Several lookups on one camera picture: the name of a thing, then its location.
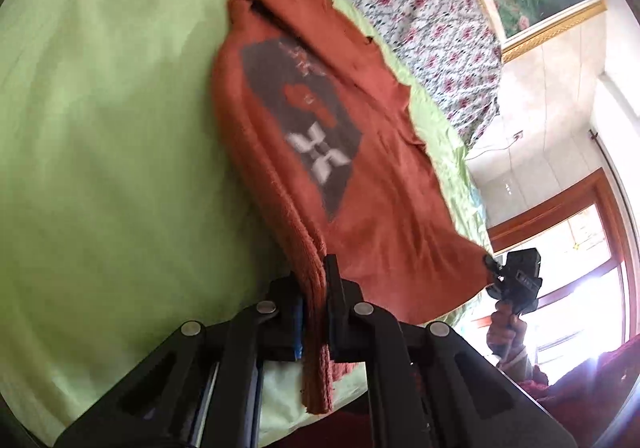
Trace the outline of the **dark red sleeve forearm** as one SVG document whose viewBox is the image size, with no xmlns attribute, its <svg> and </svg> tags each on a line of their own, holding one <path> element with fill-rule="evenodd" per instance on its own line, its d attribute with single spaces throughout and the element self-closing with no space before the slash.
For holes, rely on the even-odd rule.
<svg viewBox="0 0 640 448">
<path fill-rule="evenodd" d="M 575 439 L 591 447 L 611 425 L 639 377 L 639 338 L 588 359 L 551 384 L 526 353 L 498 367 Z"/>
</svg>

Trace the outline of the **right hand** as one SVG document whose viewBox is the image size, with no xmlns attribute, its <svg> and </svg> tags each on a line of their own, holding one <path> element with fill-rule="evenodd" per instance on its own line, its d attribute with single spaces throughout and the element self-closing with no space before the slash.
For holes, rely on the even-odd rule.
<svg viewBox="0 0 640 448">
<path fill-rule="evenodd" d="M 486 343 L 491 353 L 498 356 L 498 367 L 503 371 L 515 367 L 526 357 L 525 335 L 527 324 L 514 314 L 512 304 L 498 301 L 490 316 Z"/>
</svg>

